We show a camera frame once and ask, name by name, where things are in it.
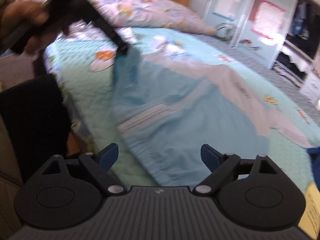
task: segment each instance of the gray carpet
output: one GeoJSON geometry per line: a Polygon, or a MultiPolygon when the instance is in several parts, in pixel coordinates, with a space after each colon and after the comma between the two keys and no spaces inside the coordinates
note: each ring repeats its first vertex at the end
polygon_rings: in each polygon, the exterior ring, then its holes
{"type": "Polygon", "coordinates": [[[320,126],[320,111],[311,104],[308,99],[306,99],[302,94],[299,93],[299,88],[293,83],[284,80],[280,75],[278,75],[273,70],[268,70],[265,66],[258,63],[256,60],[248,57],[242,52],[239,52],[236,48],[231,48],[224,41],[218,40],[217,38],[194,34],[194,36],[201,41],[204,41],[215,48],[228,54],[230,57],[240,61],[247,67],[251,68],[266,80],[273,83],[276,87],[282,90],[292,101],[294,101],[301,109],[306,112],[312,119],[320,126]]]}

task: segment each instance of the black object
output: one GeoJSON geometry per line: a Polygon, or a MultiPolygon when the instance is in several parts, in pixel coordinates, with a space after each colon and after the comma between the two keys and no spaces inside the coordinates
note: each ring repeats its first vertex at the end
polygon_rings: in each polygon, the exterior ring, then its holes
{"type": "Polygon", "coordinates": [[[32,36],[59,30],[83,19],[86,23],[93,22],[118,46],[118,51],[126,53],[128,45],[87,0],[47,0],[45,8],[50,15],[46,23],[42,26],[32,26],[26,22],[20,24],[3,39],[0,48],[11,48],[21,54],[32,36]]]}
{"type": "Polygon", "coordinates": [[[9,133],[23,182],[52,155],[66,156],[71,122],[62,100],[51,74],[0,93],[0,115],[9,133]]]}
{"type": "Polygon", "coordinates": [[[44,65],[45,60],[45,50],[41,49],[39,51],[38,58],[33,62],[33,74],[35,77],[47,75],[47,69],[44,65]]]}
{"type": "Polygon", "coordinates": [[[15,197],[25,226],[11,239],[310,239],[297,227],[303,194],[266,155],[241,160],[203,145],[212,174],[192,192],[137,186],[127,192],[106,172],[117,156],[111,144],[98,155],[51,157],[15,197]],[[240,174],[249,176],[237,180],[240,174]]]}
{"type": "Polygon", "coordinates": [[[290,69],[293,73],[295,73],[302,80],[307,76],[307,73],[300,71],[295,63],[290,62],[289,56],[284,54],[283,52],[279,53],[276,60],[279,61],[280,63],[282,63],[283,65],[285,65],[288,69],[290,69]]]}

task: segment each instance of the bed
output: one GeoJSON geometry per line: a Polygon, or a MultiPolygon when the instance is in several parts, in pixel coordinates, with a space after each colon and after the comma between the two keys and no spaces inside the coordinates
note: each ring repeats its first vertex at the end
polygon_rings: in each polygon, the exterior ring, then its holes
{"type": "MultiPolygon", "coordinates": [[[[188,0],[172,1],[184,5],[188,4],[188,0]]],[[[127,11],[124,14],[127,17],[131,16],[130,12],[127,11]]],[[[270,107],[279,108],[310,140],[320,141],[320,128],[308,116],[306,118],[309,123],[306,123],[305,119],[297,114],[299,107],[278,88],[218,49],[192,37],[190,34],[181,32],[199,33],[197,28],[192,29],[193,26],[191,26],[192,31],[188,31],[185,25],[178,24],[177,27],[180,30],[177,31],[170,29],[174,27],[172,25],[164,24],[162,27],[167,28],[146,28],[146,26],[141,26],[141,22],[138,22],[132,28],[135,37],[138,39],[135,46],[143,54],[152,53],[154,51],[150,47],[150,42],[154,36],[160,34],[172,42],[181,44],[181,47],[197,61],[211,65],[221,63],[229,65],[256,92],[261,100],[265,100],[266,95],[276,98],[277,105],[271,105],[270,107]]],[[[204,33],[213,35],[214,30],[208,27],[204,33]]],[[[94,61],[96,52],[101,47],[110,45],[109,40],[105,37],[96,38],[96,36],[83,39],[82,35],[78,34],[71,39],[57,40],[46,51],[48,55],[46,59],[47,69],[57,76],[65,103],[70,109],[73,132],[85,142],[89,151],[97,152],[112,142],[119,145],[119,159],[113,166],[112,172],[127,187],[131,185],[157,186],[154,178],[127,149],[110,114],[112,67],[96,73],[90,72],[88,68],[90,63],[94,61]]],[[[310,160],[305,149],[285,139],[274,130],[271,130],[268,155],[302,191],[313,181],[310,160]]]]}

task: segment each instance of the white paper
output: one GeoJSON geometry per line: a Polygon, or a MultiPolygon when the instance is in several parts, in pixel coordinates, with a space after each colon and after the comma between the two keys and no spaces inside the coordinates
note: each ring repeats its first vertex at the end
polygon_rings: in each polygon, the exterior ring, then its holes
{"type": "Polygon", "coordinates": [[[241,0],[218,0],[214,12],[234,20],[237,17],[240,2],[241,0]]]}
{"type": "Polygon", "coordinates": [[[167,38],[163,35],[156,35],[152,38],[150,42],[150,47],[152,49],[159,49],[162,45],[167,44],[167,38]]]}
{"type": "Polygon", "coordinates": [[[268,2],[262,2],[256,14],[252,30],[263,37],[273,39],[278,34],[285,11],[268,2]]]}
{"type": "Polygon", "coordinates": [[[111,67],[114,61],[115,61],[114,57],[108,60],[96,59],[90,64],[89,70],[90,72],[98,72],[98,71],[105,70],[111,67]]]}

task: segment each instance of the yellow sticky note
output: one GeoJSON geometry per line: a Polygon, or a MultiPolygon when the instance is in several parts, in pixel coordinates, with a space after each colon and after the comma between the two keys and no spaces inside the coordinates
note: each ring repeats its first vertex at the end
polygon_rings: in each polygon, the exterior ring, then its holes
{"type": "Polygon", "coordinates": [[[265,95],[264,96],[264,101],[270,103],[273,106],[277,106],[278,105],[278,102],[274,99],[274,97],[269,96],[269,95],[265,95]]]}
{"type": "Polygon", "coordinates": [[[306,199],[306,209],[298,226],[308,236],[316,240],[320,229],[320,192],[313,182],[307,187],[304,197],[306,199]]]}

